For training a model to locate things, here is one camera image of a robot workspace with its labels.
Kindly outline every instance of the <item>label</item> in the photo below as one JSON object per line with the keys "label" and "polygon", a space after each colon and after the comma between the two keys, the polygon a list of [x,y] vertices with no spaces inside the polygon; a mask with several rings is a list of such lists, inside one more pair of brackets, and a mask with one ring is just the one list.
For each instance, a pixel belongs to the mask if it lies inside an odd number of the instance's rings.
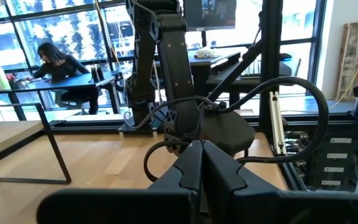
{"label": "label", "polygon": [[321,185],[340,186],[340,185],[341,185],[341,181],[338,181],[338,180],[323,180],[323,181],[321,181]]}
{"label": "label", "polygon": [[331,138],[331,143],[352,143],[351,138]]}
{"label": "label", "polygon": [[343,172],[343,167],[324,167],[324,172]]}
{"label": "label", "polygon": [[347,159],[347,153],[328,153],[328,159]]}

